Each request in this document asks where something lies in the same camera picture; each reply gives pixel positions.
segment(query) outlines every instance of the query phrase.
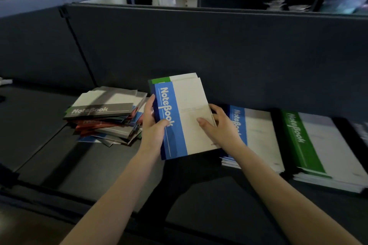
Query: green stripe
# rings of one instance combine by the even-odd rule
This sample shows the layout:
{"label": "green stripe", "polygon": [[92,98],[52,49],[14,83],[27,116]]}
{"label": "green stripe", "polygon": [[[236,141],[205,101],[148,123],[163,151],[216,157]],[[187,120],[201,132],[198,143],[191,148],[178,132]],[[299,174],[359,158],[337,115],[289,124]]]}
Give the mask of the green stripe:
{"label": "green stripe", "polygon": [[297,166],[308,169],[304,173],[331,178],[326,174],[299,114],[297,112],[282,110],[282,115],[285,129],[295,148],[293,152]]}
{"label": "green stripe", "polygon": [[170,77],[165,77],[165,78],[155,78],[153,80],[151,80],[152,84],[157,84],[157,83],[161,83],[161,82],[170,82]]}

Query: floor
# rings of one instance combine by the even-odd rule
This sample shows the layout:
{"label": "floor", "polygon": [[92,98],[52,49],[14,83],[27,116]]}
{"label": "floor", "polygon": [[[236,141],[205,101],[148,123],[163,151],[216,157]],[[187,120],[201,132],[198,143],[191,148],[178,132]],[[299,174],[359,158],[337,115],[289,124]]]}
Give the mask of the floor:
{"label": "floor", "polygon": [[[1,245],[58,245],[73,225],[24,209],[0,204]],[[124,233],[119,244],[159,245]]]}

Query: finger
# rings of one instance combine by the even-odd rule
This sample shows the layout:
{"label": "finger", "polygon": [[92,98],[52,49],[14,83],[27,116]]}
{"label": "finger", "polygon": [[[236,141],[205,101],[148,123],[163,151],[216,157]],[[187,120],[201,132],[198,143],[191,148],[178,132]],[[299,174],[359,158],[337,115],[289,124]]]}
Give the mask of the finger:
{"label": "finger", "polygon": [[226,116],[226,113],[224,112],[224,110],[220,108],[219,106],[216,106],[214,104],[209,104],[209,107],[217,113],[217,116],[219,119]]}
{"label": "finger", "polygon": [[144,106],[143,112],[143,130],[145,128],[152,127],[156,122],[154,121],[154,117],[152,115],[152,106],[154,103],[155,96],[152,96],[147,100],[146,105]]}
{"label": "finger", "polygon": [[159,122],[157,122],[157,124],[155,125],[158,128],[162,128],[165,129],[165,127],[169,126],[170,122],[168,122],[167,119],[161,119]]}
{"label": "finger", "polygon": [[200,127],[202,128],[203,131],[205,131],[205,133],[207,134],[207,136],[210,139],[214,139],[214,130],[216,129],[215,126],[212,126],[207,120],[205,120],[202,117],[198,117],[197,121],[200,125]]}

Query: right hand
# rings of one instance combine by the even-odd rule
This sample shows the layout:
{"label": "right hand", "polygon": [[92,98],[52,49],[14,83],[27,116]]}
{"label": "right hand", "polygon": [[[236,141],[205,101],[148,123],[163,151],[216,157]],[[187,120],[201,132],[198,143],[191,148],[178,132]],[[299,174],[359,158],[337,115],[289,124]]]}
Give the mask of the right hand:
{"label": "right hand", "polygon": [[218,126],[212,126],[204,118],[197,118],[200,127],[205,131],[207,136],[215,143],[221,146],[229,155],[234,157],[245,143],[240,138],[233,122],[228,118],[226,113],[219,106],[209,104],[210,108],[216,113],[214,119],[218,122]]}

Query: dark partition panel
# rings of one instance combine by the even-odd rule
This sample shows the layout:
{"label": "dark partition panel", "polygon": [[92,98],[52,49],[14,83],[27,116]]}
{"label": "dark partition panel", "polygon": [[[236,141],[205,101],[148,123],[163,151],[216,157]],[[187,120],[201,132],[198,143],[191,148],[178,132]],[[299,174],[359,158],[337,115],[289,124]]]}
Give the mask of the dark partition panel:
{"label": "dark partition panel", "polygon": [[94,87],[57,8],[0,19],[0,77],[58,87]]}
{"label": "dark partition panel", "polygon": [[98,85],[197,72],[207,98],[367,118],[368,20],[253,11],[67,7]]}

